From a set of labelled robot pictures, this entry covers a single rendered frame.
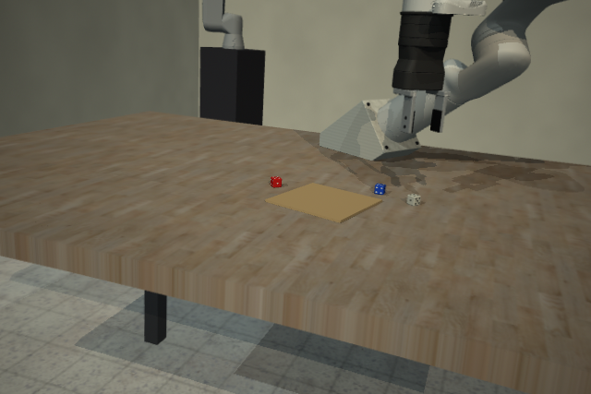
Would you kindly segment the blue die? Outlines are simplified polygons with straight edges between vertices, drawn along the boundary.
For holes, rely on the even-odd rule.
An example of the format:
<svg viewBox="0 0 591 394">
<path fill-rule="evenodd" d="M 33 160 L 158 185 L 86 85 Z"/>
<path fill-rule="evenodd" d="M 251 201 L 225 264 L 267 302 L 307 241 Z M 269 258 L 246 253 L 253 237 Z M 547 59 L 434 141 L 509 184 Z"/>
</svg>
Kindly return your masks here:
<svg viewBox="0 0 591 394">
<path fill-rule="evenodd" d="M 374 194 L 384 195 L 386 189 L 386 185 L 384 184 L 376 184 L 375 185 L 375 192 Z"/>
</svg>

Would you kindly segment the tan flat mat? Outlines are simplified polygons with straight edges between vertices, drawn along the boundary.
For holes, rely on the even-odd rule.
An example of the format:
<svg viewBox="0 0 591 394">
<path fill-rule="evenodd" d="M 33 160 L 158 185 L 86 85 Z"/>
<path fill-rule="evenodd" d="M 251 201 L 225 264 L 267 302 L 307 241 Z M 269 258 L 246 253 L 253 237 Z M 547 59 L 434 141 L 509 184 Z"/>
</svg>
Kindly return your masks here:
<svg viewBox="0 0 591 394">
<path fill-rule="evenodd" d="M 378 205 L 382 199 L 311 183 L 265 202 L 341 223 Z"/>
</svg>

